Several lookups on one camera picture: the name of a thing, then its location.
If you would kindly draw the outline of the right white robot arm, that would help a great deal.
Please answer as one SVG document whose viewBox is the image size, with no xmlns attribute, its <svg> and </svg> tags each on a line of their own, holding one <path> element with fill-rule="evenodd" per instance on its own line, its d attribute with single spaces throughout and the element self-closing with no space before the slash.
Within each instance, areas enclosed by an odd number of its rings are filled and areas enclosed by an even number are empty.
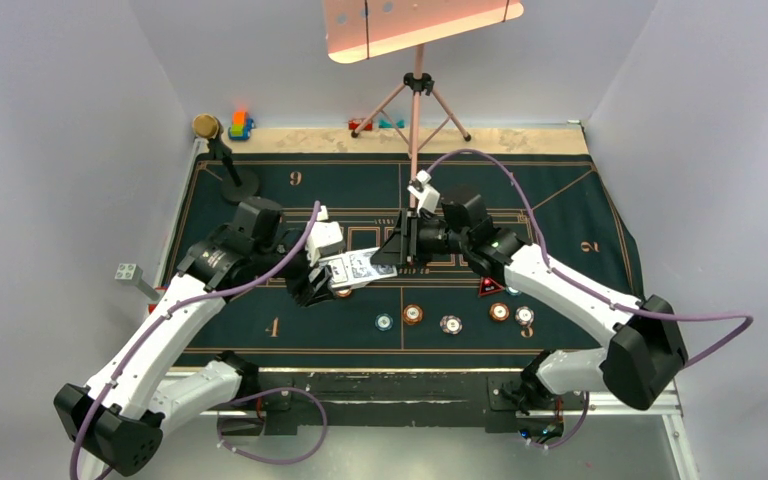
<svg viewBox="0 0 768 480">
<path fill-rule="evenodd" d="M 468 186 L 445 194 L 413 190 L 414 209 L 396 227 L 372 264 L 419 267 L 439 255 L 458 254 L 482 278 L 526 294 L 574 322 L 598 347 L 545 350 L 526 366 L 511 395 L 523 411 L 546 408 L 572 391 L 607 391 L 625 405 L 646 410 L 688 362 L 677 325 L 664 320 L 672 307 L 651 296 L 631 297 L 641 311 L 621 310 L 624 294 L 548 258 L 546 250 L 495 225 L 484 199 Z"/>
</svg>

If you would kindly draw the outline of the pink poker chip stack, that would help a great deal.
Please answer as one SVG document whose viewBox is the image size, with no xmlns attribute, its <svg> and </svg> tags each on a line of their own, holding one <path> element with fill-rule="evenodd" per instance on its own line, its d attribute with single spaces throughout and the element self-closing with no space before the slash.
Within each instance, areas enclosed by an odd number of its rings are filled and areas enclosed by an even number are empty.
<svg viewBox="0 0 768 480">
<path fill-rule="evenodd" d="M 442 332 L 448 335 L 458 335 L 463 329 L 462 320 L 454 315 L 443 316 L 439 325 Z"/>
</svg>

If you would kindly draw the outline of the blue playing card deck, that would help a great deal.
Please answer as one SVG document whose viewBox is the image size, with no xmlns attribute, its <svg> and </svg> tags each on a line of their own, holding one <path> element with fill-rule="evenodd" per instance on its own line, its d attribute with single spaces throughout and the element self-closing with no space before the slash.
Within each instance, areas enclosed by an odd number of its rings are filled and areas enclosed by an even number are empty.
<svg viewBox="0 0 768 480">
<path fill-rule="evenodd" d="M 396 277 L 396 266 L 375 265 L 371 262 L 378 250 L 378 247 L 372 247 L 322 258 L 319 265 L 327 267 L 331 272 L 329 287 L 334 291 L 352 290 L 374 281 Z"/>
</svg>

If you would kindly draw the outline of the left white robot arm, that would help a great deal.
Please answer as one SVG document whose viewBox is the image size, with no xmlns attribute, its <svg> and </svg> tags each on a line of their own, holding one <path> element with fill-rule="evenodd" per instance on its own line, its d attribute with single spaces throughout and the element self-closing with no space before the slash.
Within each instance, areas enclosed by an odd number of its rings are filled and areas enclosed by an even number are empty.
<svg viewBox="0 0 768 480">
<path fill-rule="evenodd" d="M 244 409 L 265 396 L 257 367 L 230 351 L 173 384 L 164 377 L 211 319 L 271 279 L 284 280 L 303 305 L 331 294 L 324 259 L 343 247 L 340 224 L 320 203 L 299 230 L 283 230 L 282 221 L 277 203 L 242 201 L 231 221 L 189 248 L 121 350 L 85 383 L 57 392 L 54 407 L 73 443 L 71 478 L 134 475 L 183 424 L 213 407 Z"/>
</svg>

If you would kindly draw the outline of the orange poker chip stack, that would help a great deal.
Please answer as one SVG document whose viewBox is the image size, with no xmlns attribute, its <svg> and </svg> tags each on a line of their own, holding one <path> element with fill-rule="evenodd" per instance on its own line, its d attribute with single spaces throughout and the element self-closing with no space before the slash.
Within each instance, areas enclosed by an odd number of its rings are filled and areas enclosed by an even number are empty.
<svg viewBox="0 0 768 480">
<path fill-rule="evenodd" d="M 402 321 L 406 325 L 416 325 L 424 318 L 423 309 L 416 304 L 406 305 L 402 311 Z"/>
</svg>

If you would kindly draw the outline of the red triangular dealer button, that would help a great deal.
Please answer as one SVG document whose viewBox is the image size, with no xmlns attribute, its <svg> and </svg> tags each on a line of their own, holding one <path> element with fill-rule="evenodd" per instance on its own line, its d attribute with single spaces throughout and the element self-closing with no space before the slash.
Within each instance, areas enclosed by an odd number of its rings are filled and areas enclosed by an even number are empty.
<svg viewBox="0 0 768 480">
<path fill-rule="evenodd" d="M 478 296 L 486 297 L 489 295 L 504 293 L 506 287 L 491 277 L 482 277 L 479 282 Z"/>
</svg>

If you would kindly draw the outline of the green poker chip stack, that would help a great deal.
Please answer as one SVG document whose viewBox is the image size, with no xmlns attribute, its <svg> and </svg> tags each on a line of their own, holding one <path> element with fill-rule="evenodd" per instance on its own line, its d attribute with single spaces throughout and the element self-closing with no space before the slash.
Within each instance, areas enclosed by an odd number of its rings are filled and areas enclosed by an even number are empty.
<svg viewBox="0 0 768 480">
<path fill-rule="evenodd" d="M 375 318 L 374 325 L 379 331 L 384 332 L 390 330 L 393 327 L 394 320 L 388 314 L 379 314 Z"/>
</svg>

